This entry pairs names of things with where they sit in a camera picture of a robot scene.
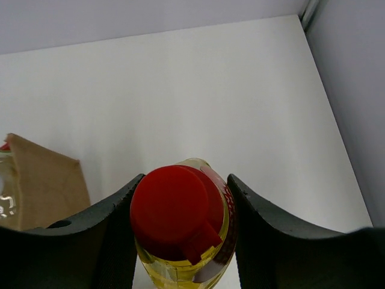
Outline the yellow bottle red cap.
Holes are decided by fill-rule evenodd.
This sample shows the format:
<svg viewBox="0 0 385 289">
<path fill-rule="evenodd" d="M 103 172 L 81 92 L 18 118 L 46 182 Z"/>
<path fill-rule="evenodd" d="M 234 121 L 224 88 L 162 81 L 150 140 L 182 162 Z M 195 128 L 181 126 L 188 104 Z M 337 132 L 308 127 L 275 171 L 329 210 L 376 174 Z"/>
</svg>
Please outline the yellow bottle red cap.
<svg viewBox="0 0 385 289">
<path fill-rule="evenodd" d="M 235 253 L 233 194 L 200 158 L 148 173 L 132 197 L 130 222 L 138 256 L 157 288 L 213 288 Z"/>
</svg>

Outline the watermelon print canvas bag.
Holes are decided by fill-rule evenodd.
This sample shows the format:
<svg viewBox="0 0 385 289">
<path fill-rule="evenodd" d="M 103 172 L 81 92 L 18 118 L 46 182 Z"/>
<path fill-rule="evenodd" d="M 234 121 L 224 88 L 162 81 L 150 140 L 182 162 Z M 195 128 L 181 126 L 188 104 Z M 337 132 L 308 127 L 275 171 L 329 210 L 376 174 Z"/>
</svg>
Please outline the watermelon print canvas bag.
<svg viewBox="0 0 385 289">
<path fill-rule="evenodd" d="M 49 225 L 91 205 L 78 160 L 16 134 L 7 134 L 17 171 L 19 229 Z"/>
</svg>

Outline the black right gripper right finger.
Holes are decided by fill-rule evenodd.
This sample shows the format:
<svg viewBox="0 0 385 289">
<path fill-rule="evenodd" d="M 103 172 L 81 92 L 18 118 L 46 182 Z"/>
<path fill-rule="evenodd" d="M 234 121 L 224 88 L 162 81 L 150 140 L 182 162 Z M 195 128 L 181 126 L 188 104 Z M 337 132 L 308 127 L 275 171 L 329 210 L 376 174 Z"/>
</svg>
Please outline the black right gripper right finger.
<svg viewBox="0 0 385 289">
<path fill-rule="evenodd" d="M 384 288 L 383 228 L 333 231 L 278 207 L 234 174 L 227 185 L 241 288 Z"/>
</svg>

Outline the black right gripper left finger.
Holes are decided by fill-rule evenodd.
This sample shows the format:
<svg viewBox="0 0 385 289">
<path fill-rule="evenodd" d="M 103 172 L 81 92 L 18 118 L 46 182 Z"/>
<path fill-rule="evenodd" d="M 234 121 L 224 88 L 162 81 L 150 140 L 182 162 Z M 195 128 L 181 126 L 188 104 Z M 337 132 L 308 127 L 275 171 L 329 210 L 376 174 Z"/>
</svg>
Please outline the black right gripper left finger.
<svg viewBox="0 0 385 289">
<path fill-rule="evenodd" d="M 1 288 L 132 288 L 130 224 L 139 174 L 116 193 L 47 228 L 1 228 Z"/>
</svg>

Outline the clear bottle white cap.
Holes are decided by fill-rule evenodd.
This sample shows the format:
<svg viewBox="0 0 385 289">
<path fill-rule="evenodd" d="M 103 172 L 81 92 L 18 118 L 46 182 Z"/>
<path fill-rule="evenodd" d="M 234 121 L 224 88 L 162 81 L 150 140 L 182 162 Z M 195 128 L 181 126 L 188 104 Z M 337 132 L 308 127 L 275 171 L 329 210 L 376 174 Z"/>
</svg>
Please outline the clear bottle white cap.
<svg viewBox="0 0 385 289">
<path fill-rule="evenodd" d="M 10 145 L 1 146 L 1 226 L 19 229 L 17 171 Z"/>
</svg>

